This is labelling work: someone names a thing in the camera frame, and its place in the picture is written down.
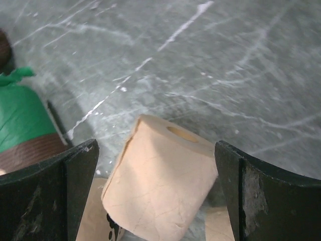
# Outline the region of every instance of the beige paper roll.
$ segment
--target beige paper roll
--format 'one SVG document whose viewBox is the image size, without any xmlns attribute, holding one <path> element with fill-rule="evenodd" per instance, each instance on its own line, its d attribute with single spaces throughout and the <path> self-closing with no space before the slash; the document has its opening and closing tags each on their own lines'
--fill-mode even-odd
<svg viewBox="0 0 321 241">
<path fill-rule="evenodd" d="M 115 224 L 101 203 L 107 179 L 94 178 L 81 219 L 76 241 L 120 241 L 124 229 Z"/>
<path fill-rule="evenodd" d="M 166 120 L 141 115 L 102 193 L 124 229 L 179 241 L 218 176 L 214 145 Z"/>
<path fill-rule="evenodd" d="M 206 241 L 234 241 L 226 207 L 209 208 L 205 221 Z"/>
</svg>

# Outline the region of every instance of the cardboard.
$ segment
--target cardboard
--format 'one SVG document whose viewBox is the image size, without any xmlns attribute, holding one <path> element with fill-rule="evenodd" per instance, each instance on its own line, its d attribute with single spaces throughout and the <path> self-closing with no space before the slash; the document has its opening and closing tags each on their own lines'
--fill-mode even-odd
<svg viewBox="0 0 321 241">
<path fill-rule="evenodd" d="M 76 241 L 120 241 L 125 230 L 107 214 L 101 192 L 107 179 L 94 178 L 81 219 Z"/>
<path fill-rule="evenodd" d="M 234 241 L 226 207 L 209 208 L 205 220 L 206 241 Z"/>
</svg>

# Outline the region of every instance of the brown stripe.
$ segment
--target brown stripe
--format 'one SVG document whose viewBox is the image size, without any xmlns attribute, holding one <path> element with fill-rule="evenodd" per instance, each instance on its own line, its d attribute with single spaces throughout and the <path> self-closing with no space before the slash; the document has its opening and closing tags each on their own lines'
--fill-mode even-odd
<svg viewBox="0 0 321 241">
<path fill-rule="evenodd" d="M 57 133 L 37 137 L 0 153 L 0 169 L 6 173 L 13 172 L 60 154 L 66 149 Z"/>
</svg>

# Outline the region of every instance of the green fabric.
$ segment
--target green fabric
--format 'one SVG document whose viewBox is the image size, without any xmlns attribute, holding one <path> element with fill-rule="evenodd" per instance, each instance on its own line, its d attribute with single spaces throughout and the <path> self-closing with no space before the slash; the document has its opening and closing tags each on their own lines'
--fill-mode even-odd
<svg viewBox="0 0 321 241">
<path fill-rule="evenodd" d="M 21 68 L 9 76 L 0 75 L 0 153 L 25 141 L 56 133 L 38 95 L 17 85 L 23 77 L 33 76 L 30 68 Z"/>
</svg>

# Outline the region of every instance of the gray marble floor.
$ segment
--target gray marble floor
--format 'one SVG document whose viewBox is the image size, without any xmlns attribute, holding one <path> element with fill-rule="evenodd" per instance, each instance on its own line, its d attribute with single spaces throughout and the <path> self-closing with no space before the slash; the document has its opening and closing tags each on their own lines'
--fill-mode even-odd
<svg viewBox="0 0 321 241">
<path fill-rule="evenodd" d="M 321 178 L 319 0 L 1 0 L 0 25 L 97 175 L 151 113 Z M 200 212 L 183 240 L 204 239 Z"/>
</svg>

